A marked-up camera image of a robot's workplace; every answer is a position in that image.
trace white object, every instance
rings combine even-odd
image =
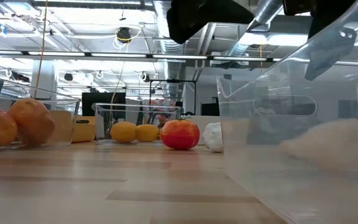
[[[205,146],[214,152],[223,152],[221,123],[209,123],[203,133]]]
[[[209,123],[217,123],[221,121],[221,117],[219,116],[196,116],[196,115],[192,115],[189,118],[187,118],[188,121],[192,121],[194,123],[197,124],[198,129],[200,130],[200,134],[204,133],[204,130],[206,128],[206,126]],[[203,138],[201,137],[200,140],[198,141],[198,145],[199,146],[203,146],[204,145],[204,141]]]
[[[358,120],[321,124],[283,141],[280,149],[323,169],[358,171]]]

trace yellow box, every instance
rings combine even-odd
[[[94,116],[77,116],[72,143],[93,141],[95,136],[96,125]]]

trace ductwork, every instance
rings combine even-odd
[[[167,22],[167,12],[171,8],[171,1],[155,1],[155,11],[157,13],[157,27],[160,37],[169,37]],[[181,55],[185,53],[183,44],[178,44],[173,40],[160,41],[161,50],[164,54]],[[185,80],[186,63],[164,62],[164,72],[166,79]],[[170,98],[181,99],[182,85],[168,85]]]
[[[282,0],[260,0],[254,12],[255,19],[249,24],[247,31],[258,26],[270,24],[274,17],[283,8]],[[250,38],[250,33],[246,32],[239,41],[227,52],[227,56],[239,57],[244,55],[249,45],[246,44]]]

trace fluorescent light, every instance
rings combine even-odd
[[[0,54],[13,54],[13,55],[21,55],[20,51],[10,51],[10,50],[0,50]]]
[[[133,4],[139,5],[140,2],[134,1],[93,1],[93,0],[48,0],[48,2],[72,2],[72,3],[99,3],[99,4]]]
[[[227,60],[227,61],[244,61],[244,62],[266,62],[267,58],[252,58],[252,57],[221,57],[215,56],[214,60]]]
[[[145,86],[140,86],[140,87],[132,86],[132,87],[126,87],[126,88],[128,90],[149,90],[150,89],[150,87],[145,87]]]
[[[335,63],[336,65],[348,65],[348,66],[358,66],[358,62],[344,62],[338,61]]]
[[[146,96],[146,97],[141,97],[142,99],[141,100],[148,100],[149,97]],[[140,100],[138,96],[126,96],[125,99],[129,99],[129,100]],[[152,100],[161,100],[161,99],[164,99],[163,96],[161,97],[155,97],[155,96],[152,96]]]
[[[29,52],[29,55],[41,55],[41,52]],[[44,52],[46,56],[85,56],[81,52]]]
[[[292,46],[299,47],[305,44],[308,41],[307,35],[301,34],[275,34],[271,35],[267,44],[277,45],[277,46]]]
[[[200,56],[200,55],[153,55],[153,58],[206,60],[207,56]]]
[[[253,33],[246,32],[240,38],[239,43],[244,45],[252,45],[252,44],[265,45],[267,43],[267,39],[262,34],[253,34]]]
[[[123,58],[146,58],[146,54],[109,54],[109,53],[92,53],[94,57],[123,57]]]

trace computer monitor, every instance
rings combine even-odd
[[[94,116],[94,103],[111,103],[111,98],[114,93],[82,93],[82,115]],[[125,93],[116,93],[113,103],[125,104]],[[113,107],[113,109],[125,110],[125,106]]]

